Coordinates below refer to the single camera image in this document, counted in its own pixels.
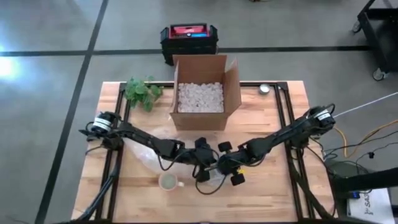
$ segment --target green plant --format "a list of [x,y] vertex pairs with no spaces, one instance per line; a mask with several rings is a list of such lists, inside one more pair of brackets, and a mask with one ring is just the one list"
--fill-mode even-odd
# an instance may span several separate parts
[[138,102],[141,102],[144,110],[152,111],[154,102],[163,95],[163,88],[151,85],[154,77],[149,77],[148,82],[131,78],[126,85],[125,96],[127,100],[131,100],[131,107],[135,108]]

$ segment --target yellow cable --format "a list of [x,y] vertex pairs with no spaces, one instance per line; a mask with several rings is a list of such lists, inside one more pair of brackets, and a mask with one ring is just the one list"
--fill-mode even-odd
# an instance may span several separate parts
[[[395,123],[398,123],[398,119],[395,120],[395,121],[391,121],[391,122],[388,123],[388,124],[385,124],[385,125],[382,125],[382,126],[376,128],[375,130],[373,130],[373,131],[371,131],[370,133],[368,133],[367,135],[365,135],[365,137],[363,137],[361,143],[364,142],[365,140],[367,140],[368,138],[370,138],[373,134],[375,134],[376,132],[380,131],[381,129],[386,128],[386,127],[388,127],[388,126],[390,126],[390,125],[393,125],[393,124],[395,124]],[[346,148],[344,148],[344,150],[345,150],[345,151],[344,151],[344,153],[345,153],[345,154],[344,154],[345,158],[350,158],[353,154],[355,154],[355,152],[356,152],[358,149],[359,149],[359,146],[356,146],[355,149],[354,149],[354,151],[353,151],[350,155],[347,156],[347,155],[346,155]]]
[[346,138],[346,136],[345,136],[345,134],[344,134],[344,132],[342,132],[340,129],[338,129],[336,126],[334,126],[333,127],[339,134],[340,134],[340,136],[343,138],[343,142],[344,142],[344,156],[346,157],[347,156],[347,148],[346,148],[346,146],[347,146],[347,138]]

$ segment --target metal cart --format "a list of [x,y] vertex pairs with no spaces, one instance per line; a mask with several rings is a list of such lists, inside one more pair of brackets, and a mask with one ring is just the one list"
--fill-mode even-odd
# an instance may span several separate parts
[[370,9],[374,2],[370,0],[358,14],[352,31],[363,30],[379,65],[373,79],[380,81],[398,71],[398,9]]

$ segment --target cardboard box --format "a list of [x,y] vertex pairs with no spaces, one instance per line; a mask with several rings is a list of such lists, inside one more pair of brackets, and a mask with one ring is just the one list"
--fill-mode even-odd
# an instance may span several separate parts
[[[228,117],[241,105],[238,63],[236,59],[227,71],[226,55],[174,55],[174,98],[170,113],[177,130],[224,130]],[[223,113],[179,113],[178,84],[220,82],[223,84]]]

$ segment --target clear plastic bag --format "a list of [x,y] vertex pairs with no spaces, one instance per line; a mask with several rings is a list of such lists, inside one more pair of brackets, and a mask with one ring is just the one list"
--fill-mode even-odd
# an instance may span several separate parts
[[[157,138],[160,139],[176,139],[179,141],[182,141],[185,143],[185,146],[187,148],[191,148],[194,146],[194,141],[199,138],[191,138],[186,139],[185,137],[177,137],[177,132],[170,132],[169,130],[164,130],[162,128],[157,128],[154,129],[153,131],[150,132],[153,136],[156,136]],[[159,164],[159,158],[157,154],[154,152],[153,149],[150,149],[146,146],[143,146],[142,144],[136,143],[130,139],[124,139],[124,142],[126,143],[126,146],[131,150],[135,156],[150,170],[155,172],[156,174],[161,174],[164,171],[160,168]],[[171,162],[170,161],[165,161],[163,159],[160,159],[162,165],[164,168],[168,167]],[[192,178],[192,172],[193,172],[193,165],[186,165],[186,164],[180,164],[180,163],[174,163],[174,165],[167,171],[172,174],[175,174],[179,178]],[[207,184],[217,186],[220,185],[221,181],[223,180],[224,175],[222,175],[220,172],[218,172],[217,169],[213,169],[210,171],[210,180],[207,181]]]

